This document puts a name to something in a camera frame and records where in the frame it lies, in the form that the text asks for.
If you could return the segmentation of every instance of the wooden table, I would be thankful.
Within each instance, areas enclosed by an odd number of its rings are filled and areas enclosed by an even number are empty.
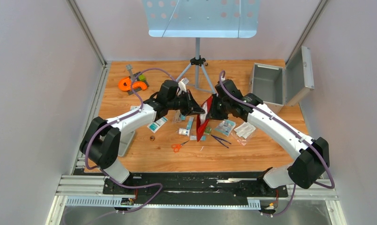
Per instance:
[[[248,92],[249,76],[255,62],[283,67],[283,60],[210,60],[206,70],[213,84],[217,83],[219,72],[224,69],[227,79],[232,79],[243,95]],[[188,61],[130,61],[113,62],[106,84],[99,116],[107,119],[121,115],[130,110],[132,105],[140,102],[135,95],[128,96],[126,92],[118,89],[121,78],[128,76],[125,69],[127,64],[133,66],[133,72],[152,67],[159,67],[175,78],[187,66]],[[194,83],[194,68],[191,68],[186,77]],[[158,91],[161,83],[168,76],[160,71],[145,73],[149,88],[140,91],[139,94],[146,100],[151,94]],[[200,72],[201,88],[210,90],[205,77]],[[190,89],[199,105],[201,105],[210,93]],[[119,158],[124,166],[132,172],[208,172],[208,171],[262,171],[271,166],[281,166],[292,162],[290,156],[268,135],[258,130],[249,143],[241,146],[233,137],[212,131],[212,134],[229,140],[232,145],[227,149],[211,136],[206,141],[190,141],[185,144],[180,152],[174,153],[171,145],[188,140],[187,136],[178,135],[178,128],[185,128],[187,121],[172,123],[175,111],[169,111],[166,116],[168,122],[153,134],[146,126],[136,130],[136,137],[125,157]],[[285,106],[279,112],[279,116],[303,133],[307,129],[299,106]],[[230,116],[238,125],[243,121]],[[215,128],[220,121],[210,121],[209,125]],[[150,136],[155,136],[155,141],[150,141]]]

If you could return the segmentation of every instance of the gray metal box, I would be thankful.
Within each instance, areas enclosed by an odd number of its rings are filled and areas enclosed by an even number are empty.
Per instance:
[[[310,49],[302,46],[285,68],[255,63],[249,91],[278,113],[284,105],[299,103],[314,89]]]

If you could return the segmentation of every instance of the vial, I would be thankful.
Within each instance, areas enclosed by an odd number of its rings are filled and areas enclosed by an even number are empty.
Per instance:
[[[190,130],[185,128],[179,128],[179,135],[190,136]]]

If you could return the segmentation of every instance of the white wall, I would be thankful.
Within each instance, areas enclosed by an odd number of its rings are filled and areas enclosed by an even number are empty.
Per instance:
[[[195,56],[194,38],[149,36],[142,0],[76,1],[107,60],[187,60]],[[260,1],[253,38],[203,38],[201,55],[207,59],[287,60],[319,0]]]
[[[0,0],[0,224],[45,223],[100,71],[65,0]]]
[[[316,89],[302,102],[330,144],[349,225],[377,224],[377,0],[331,0],[308,36]]]

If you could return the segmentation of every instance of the tripod leg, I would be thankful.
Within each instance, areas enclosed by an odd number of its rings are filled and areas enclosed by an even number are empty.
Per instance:
[[[205,66],[202,65],[202,66],[201,66],[201,69],[202,69],[202,72],[203,72],[204,75],[205,75],[206,80],[208,81],[209,86],[211,87],[211,90],[213,91],[214,94],[216,94],[215,88],[213,87],[212,82],[211,82],[211,80],[210,80],[208,74],[206,73]]]
[[[183,70],[183,72],[177,77],[176,81],[179,82],[181,77],[190,69],[191,63],[188,64],[188,66]]]
[[[200,87],[200,82],[199,82],[199,66],[196,66],[196,88]]]

